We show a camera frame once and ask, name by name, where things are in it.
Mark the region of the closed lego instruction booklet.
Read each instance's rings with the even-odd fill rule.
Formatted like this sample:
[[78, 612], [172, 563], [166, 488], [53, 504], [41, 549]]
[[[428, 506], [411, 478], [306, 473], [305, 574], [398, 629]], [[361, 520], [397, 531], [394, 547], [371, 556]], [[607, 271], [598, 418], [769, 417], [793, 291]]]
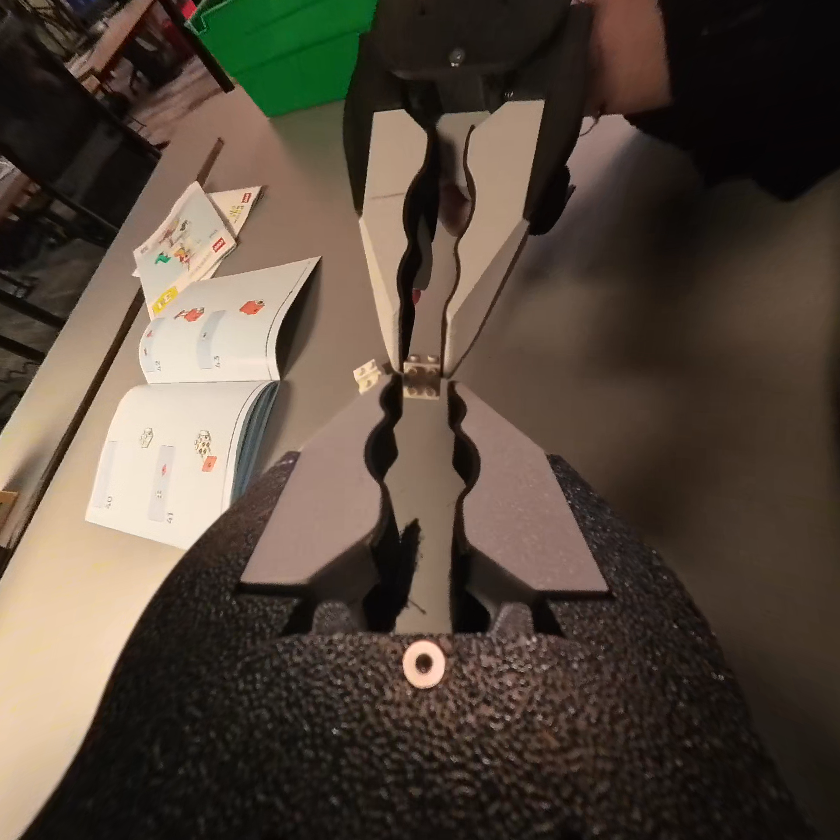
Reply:
[[133, 251], [147, 311], [163, 312], [237, 245], [236, 235], [198, 182], [178, 198], [160, 226]]

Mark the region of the small yellow-print leaflet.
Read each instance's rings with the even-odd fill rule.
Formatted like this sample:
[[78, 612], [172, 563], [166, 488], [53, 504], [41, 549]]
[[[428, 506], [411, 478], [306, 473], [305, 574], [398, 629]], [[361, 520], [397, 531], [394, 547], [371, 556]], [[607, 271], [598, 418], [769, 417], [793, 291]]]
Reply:
[[233, 236], [238, 238], [253, 206], [261, 198], [263, 190], [262, 185], [256, 185], [237, 190], [209, 192], [207, 197], [211, 200]]

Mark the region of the green plastic bin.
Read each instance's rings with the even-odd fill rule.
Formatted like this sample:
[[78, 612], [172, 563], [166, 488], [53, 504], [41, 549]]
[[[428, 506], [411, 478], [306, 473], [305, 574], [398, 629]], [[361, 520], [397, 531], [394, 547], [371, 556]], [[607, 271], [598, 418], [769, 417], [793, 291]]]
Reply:
[[187, 21], [268, 117], [344, 100], [376, 1], [205, 1]]

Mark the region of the person's right hand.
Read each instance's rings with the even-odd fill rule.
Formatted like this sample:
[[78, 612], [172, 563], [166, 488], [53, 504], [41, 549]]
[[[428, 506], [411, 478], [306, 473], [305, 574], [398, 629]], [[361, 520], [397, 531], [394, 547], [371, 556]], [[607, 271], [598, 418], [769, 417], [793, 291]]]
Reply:
[[592, 13], [586, 114], [634, 114], [673, 103], [665, 22], [657, 1], [587, 1]]

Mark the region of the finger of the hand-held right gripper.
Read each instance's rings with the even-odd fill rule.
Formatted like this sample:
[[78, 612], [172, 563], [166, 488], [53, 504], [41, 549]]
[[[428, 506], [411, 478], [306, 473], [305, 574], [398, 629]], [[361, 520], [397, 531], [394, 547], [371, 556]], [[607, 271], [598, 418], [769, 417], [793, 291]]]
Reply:
[[410, 354], [416, 293], [432, 275], [436, 152], [408, 111], [373, 115], [360, 233], [385, 351], [398, 373]]
[[458, 186], [470, 195], [457, 237], [457, 278], [444, 313], [442, 376], [452, 379], [474, 346], [529, 235], [524, 207], [543, 100], [512, 100], [494, 112], [444, 115], [439, 136], [455, 152]]

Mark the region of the small white studded lego brick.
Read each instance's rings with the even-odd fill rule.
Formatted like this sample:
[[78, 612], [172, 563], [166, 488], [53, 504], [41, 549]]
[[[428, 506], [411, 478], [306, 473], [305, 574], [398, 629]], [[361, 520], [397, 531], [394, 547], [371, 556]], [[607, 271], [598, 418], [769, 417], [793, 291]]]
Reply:
[[436, 355], [411, 353], [402, 368], [405, 399], [436, 401], [441, 393], [441, 366]]

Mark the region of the person's right forearm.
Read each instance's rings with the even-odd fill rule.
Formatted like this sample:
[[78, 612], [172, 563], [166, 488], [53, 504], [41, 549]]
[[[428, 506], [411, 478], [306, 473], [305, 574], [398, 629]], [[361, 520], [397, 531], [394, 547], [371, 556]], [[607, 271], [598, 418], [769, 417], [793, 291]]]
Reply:
[[659, 2], [671, 103], [630, 113], [709, 186], [751, 180], [782, 201], [839, 166], [838, 1]]

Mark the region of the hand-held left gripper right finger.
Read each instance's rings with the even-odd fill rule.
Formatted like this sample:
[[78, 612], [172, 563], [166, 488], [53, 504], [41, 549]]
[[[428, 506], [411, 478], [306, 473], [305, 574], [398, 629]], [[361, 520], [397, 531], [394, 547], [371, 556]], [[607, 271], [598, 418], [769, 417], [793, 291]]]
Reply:
[[469, 595], [485, 608], [608, 595], [543, 449], [462, 383], [449, 384], [448, 407], [465, 484], [454, 554]]

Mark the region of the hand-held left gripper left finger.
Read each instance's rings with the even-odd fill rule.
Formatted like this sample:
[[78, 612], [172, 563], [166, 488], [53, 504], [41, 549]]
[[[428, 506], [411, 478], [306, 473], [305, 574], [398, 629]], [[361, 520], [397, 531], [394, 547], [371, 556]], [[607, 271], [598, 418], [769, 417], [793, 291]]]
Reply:
[[394, 523], [385, 476], [397, 457], [402, 387], [383, 376], [302, 448], [240, 578], [256, 592], [362, 602]]

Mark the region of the dark metal frame furniture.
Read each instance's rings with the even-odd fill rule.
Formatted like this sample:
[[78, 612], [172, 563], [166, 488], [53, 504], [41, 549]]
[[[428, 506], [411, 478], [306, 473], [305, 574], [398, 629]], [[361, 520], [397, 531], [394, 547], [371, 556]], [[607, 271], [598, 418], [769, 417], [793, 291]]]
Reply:
[[[120, 121], [37, 37], [11, 2], [2, 2], [2, 309], [60, 331], [66, 318], [27, 299], [33, 285], [15, 270], [36, 234], [57, 229], [95, 245], [116, 237], [161, 154]], [[36, 190], [18, 206], [12, 175]]]

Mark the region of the brown wooden table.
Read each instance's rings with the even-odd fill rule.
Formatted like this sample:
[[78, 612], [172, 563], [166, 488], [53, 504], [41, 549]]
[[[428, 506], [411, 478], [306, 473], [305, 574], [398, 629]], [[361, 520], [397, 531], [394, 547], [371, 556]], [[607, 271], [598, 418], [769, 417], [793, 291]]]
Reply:
[[193, 31], [182, 13], [182, 6], [174, 1], [131, 1], [108, 19], [105, 29], [95, 43], [78, 56], [69, 59], [66, 67], [70, 74], [91, 91], [99, 89], [111, 76], [121, 60], [127, 45], [134, 41], [146, 23], [152, 7], [160, 7], [171, 27], [188, 45], [206, 71], [225, 93], [235, 89], [235, 84], [217, 62], [202, 40]]

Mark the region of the open lego instruction booklet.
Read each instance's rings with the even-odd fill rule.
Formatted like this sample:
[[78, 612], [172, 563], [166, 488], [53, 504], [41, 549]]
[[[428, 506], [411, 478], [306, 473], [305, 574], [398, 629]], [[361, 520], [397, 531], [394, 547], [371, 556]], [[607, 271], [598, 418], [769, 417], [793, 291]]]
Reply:
[[202, 280], [153, 316], [87, 522], [186, 550], [245, 493], [280, 389], [280, 331], [320, 263]]

